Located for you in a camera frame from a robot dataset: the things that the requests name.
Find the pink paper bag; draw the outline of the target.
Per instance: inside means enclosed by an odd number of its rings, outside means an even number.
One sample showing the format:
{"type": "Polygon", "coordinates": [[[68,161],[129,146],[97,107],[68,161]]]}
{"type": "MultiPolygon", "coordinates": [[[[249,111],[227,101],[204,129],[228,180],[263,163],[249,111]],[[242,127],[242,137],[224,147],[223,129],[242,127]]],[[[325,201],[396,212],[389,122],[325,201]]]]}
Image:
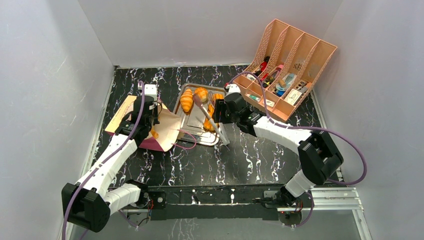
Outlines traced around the pink paper bag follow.
{"type": "Polygon", "coordinates": [[[188,134],[181,129],[181,117],[169,111],[164,104],[158,108],[161,110],[158,116],[160,123],[155,124],[151,131],[138,126],[141,114],[138,115],[135,123],[131,123],[129,112],[133,110],[136,97],[138,96],[128,95],[126,97],[105,127],[107,133],[112,136],[123,135],[124,140],[129,138],[139,148],[160,152],[168,151],[175,144],[180,133],[188,134]]]}

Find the long fake twisted bread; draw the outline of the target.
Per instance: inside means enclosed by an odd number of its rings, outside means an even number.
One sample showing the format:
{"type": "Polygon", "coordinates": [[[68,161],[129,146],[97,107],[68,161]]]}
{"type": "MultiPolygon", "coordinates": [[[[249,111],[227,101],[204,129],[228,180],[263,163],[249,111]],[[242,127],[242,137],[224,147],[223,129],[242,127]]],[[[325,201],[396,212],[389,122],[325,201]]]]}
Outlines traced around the long fake twisted bread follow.
{"type": "MultiPolygon", "coordinates": [[[[208,105],[208,108],[207,108],[207,112],[212,119],[213,119],[213,116],[214,116],[216,99],[222,100],[223,98],[224,98],[224,95],[221,94],[221,93],[211,93],[211,92],[208,93],[207,99],[209,101],[209,105],[208,105]]],[[[212,124],[210,123],[210,121],[207,117],[204,120],[203,128],[207,131],[215,132],[215,128],[212,126],[212,124]]]]}

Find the round orange fake bun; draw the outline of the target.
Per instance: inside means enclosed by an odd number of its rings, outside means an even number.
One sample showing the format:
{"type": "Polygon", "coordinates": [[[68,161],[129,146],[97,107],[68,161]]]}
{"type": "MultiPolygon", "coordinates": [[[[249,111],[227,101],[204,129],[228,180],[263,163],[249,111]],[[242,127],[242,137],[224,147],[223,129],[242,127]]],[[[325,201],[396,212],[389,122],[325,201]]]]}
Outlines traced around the round orange fake bun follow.
{"type": "Polygon", "coordinates": [[[204,87],[198,87],[195,89],[194,94],[199,97],[202,103],[208,101],[208,90],[204,87]]]}

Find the orange fake croissant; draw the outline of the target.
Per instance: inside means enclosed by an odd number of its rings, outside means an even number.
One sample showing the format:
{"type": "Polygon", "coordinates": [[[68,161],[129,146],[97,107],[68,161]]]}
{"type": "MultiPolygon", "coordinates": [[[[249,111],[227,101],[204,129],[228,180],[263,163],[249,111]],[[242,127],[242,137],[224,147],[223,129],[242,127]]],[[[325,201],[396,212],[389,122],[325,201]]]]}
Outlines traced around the orange fake croissant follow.
{"type": "Polygon", "coordinates": [[[180,106],[185,113],[188,113],[193,107],[193,92],[190,88],[187,88],[180,96],[180,106]]]}

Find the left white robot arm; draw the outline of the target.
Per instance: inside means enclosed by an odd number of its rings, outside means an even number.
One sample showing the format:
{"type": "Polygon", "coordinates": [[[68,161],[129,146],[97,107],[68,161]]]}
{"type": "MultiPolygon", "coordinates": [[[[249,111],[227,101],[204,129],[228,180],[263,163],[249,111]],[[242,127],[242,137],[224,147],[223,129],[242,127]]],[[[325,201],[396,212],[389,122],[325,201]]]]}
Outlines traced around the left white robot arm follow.
{"type": "Polygon", "coordinates": [[[101,158],[75,184],[67,183],[62,191],[63,226],[72,223],[98,233],[112,214],[128,205],[146,207],[151,201],[148,187],[129,180],[109,190],[112,180],[126,160],[136,152],[154,124],[158,123],[157,101],[152,96],[138,96],[121,120],[101,158]]]}

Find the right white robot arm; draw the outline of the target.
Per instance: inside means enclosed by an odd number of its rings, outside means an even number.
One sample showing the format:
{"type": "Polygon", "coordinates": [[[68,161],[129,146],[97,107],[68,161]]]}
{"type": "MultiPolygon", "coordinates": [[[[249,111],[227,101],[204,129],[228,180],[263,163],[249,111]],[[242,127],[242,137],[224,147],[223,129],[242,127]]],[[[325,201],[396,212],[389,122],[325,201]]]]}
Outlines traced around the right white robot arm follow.
{"type": "Polygon", "coordinates": [[[253,199],[267,208],[295,207],[304,193],[323,185],[343,163],[343,157],[328,132],[292,129],[268,119],[265,113],[251,109],[240,93],[234,92],[214,103],[213,120],[234,123],[245,134],[265,138],[298,155],[301,169],[275,193],[253,199]]]}

